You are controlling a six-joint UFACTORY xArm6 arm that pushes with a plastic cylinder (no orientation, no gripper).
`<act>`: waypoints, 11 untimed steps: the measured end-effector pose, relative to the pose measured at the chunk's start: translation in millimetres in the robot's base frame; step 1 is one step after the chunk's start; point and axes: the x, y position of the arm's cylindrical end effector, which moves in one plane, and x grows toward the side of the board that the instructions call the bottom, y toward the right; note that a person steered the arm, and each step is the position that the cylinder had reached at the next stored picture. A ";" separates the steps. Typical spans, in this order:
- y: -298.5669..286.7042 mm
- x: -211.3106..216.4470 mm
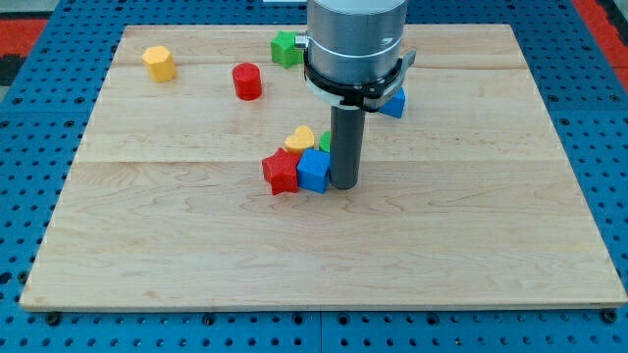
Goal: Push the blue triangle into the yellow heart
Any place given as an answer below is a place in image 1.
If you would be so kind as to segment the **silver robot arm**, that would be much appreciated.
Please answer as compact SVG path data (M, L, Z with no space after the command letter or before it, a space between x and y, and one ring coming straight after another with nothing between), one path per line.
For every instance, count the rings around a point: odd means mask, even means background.
M400 55L407 0L308 0L303 50L308 88L329 105L373 113L401 89L416 52Z

